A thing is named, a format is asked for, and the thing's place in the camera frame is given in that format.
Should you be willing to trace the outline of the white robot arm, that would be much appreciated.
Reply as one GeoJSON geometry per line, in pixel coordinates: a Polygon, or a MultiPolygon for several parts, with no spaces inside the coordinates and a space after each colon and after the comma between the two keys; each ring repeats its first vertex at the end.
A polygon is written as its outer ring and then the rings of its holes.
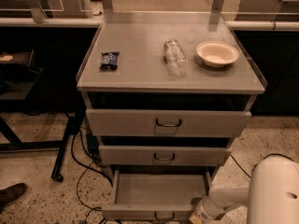
{"type": "Polygon", "coordinates": [[[191,214],[192,224],[247,207],[247,224],[299,224],[299,163],[270,155],[253,169],[247,188],[214,185],[191,214]]]}

